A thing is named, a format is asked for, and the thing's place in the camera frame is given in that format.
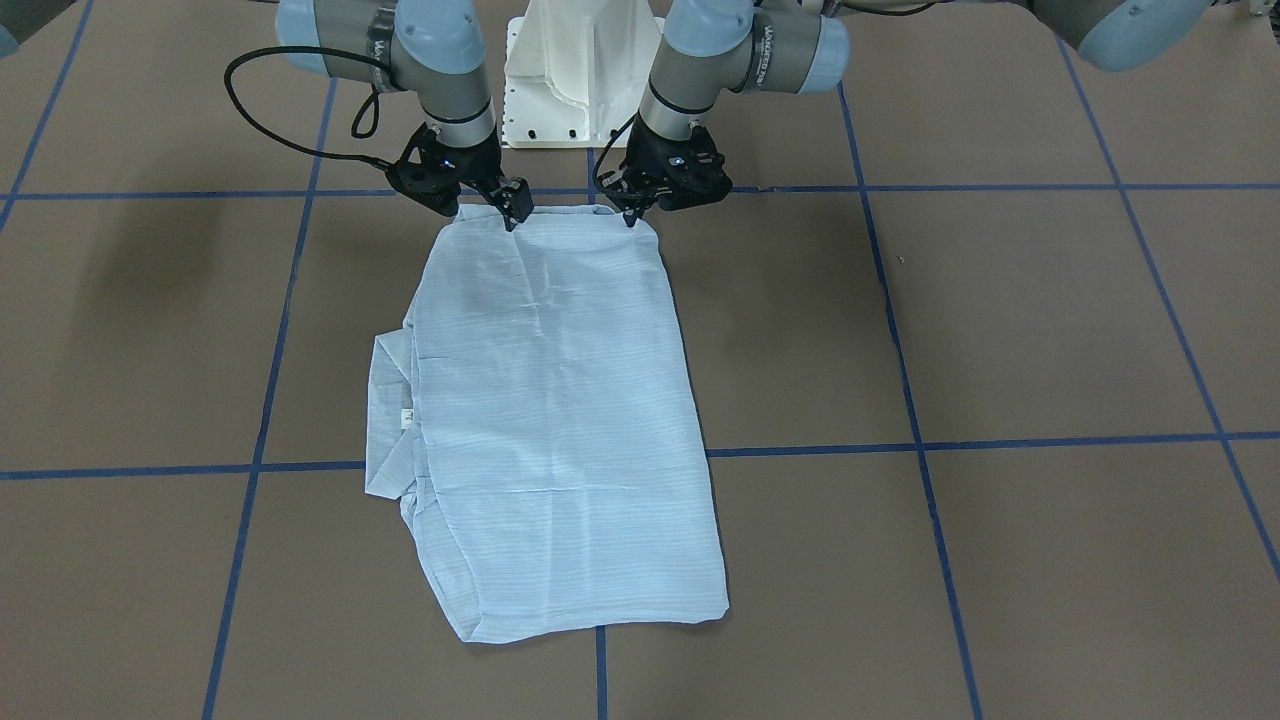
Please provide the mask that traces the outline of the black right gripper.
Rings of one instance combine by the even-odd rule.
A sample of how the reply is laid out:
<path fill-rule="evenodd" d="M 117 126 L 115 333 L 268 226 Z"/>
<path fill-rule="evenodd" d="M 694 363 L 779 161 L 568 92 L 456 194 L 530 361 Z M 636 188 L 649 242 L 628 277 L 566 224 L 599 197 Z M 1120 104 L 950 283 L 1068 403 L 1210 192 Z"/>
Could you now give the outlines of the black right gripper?
<path fill-rule="evenodd" d="M 480 143 L 443 149 L 442 164 L 448 161 L 461 184 L 475 190 L 485 202 L 504 217 L 504 227 L 513 232 L 532 214 L 532 193 L 522 177 L 507 176 L 502 169 L 499 135 L 489 135 Z"/>

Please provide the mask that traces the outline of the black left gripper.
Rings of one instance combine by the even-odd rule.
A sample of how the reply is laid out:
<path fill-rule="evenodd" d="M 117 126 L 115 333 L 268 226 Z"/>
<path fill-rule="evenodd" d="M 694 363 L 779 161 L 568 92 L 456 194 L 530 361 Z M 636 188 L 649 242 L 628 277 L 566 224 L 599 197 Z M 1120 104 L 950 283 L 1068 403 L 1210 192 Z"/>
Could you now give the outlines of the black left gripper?
<path fill-rule="evenodd" d="M 696 169 L 692 138 L 671 140 L 648 126 L 634 126 L 623 160 L 611 173 L 611 201 L 634 228 L 653 206 L 664 211 L 695 208 L 701 196 L 692 187 Z"/>

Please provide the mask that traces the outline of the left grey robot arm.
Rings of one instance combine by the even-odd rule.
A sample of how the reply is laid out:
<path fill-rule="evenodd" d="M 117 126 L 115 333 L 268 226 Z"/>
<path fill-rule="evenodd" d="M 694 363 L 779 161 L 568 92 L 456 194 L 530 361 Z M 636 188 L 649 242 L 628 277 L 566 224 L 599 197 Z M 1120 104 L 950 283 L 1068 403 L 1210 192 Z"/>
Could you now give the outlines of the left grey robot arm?
<path fill-rule="evenodd" d="M 634 115 L 625 154 L 595 169 L 596 191 L 635 225 L 653 208 L 719 202 L 733 183 L 707 122 L 723 94 L 836 90 L 852 41 L 846 15 L 906 18 L 931 1 L 675 1 Z M 1142 67 L 1184 38 L 1206 1 L 1020 1 L 1018 8 L 1106 72 Z"/>

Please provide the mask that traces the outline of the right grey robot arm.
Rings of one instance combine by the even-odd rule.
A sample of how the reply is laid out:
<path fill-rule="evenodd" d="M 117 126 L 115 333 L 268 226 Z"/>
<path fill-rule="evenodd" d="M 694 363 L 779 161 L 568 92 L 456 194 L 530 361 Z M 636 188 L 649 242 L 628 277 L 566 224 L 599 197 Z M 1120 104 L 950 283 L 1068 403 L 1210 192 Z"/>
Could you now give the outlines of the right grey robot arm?
<path fill-rule="evenodd" d="M 443 217 L 474 190 L 513 231 L 534 202 L 524 178 L 500 168 L 500 136 L 485 72 L 485 42 L 470 1 L 280 1 L 275 32 L 291 63 L 419 99 L 422 124 L 396 160 L 361 156 L 388 184 Z"/>

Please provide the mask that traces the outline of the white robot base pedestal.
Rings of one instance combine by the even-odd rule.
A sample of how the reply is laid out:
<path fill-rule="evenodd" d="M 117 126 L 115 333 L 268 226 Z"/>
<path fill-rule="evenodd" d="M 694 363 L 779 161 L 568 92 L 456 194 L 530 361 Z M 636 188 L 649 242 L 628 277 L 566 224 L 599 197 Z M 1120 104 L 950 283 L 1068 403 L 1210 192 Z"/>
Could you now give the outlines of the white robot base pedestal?
<path fill-rule="evenodd" d="M 603 149 L 625 138 L 663 24 L 648 1 L 531 1 L 506 27 L 504 146 Z"/>

